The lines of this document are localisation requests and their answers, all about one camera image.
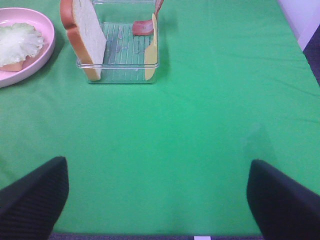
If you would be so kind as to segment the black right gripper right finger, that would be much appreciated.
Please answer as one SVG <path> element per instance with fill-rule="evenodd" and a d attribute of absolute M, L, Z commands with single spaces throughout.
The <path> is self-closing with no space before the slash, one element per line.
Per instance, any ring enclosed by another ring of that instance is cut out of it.
<path fill-rule="evenodd" d="M 264 239 L 320 238 L 320 196 L 264 160 L 250 164 L 246 198 Z"/>

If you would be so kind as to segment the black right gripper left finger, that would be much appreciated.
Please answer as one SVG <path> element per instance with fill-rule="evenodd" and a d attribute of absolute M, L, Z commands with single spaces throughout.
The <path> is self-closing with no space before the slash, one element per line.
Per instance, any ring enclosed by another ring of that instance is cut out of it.
<path fill-rule="evenodd" d="M 69 195 L 67 159 L 57 156 L 0 191 L 0 238 L 47 240 Z"/>

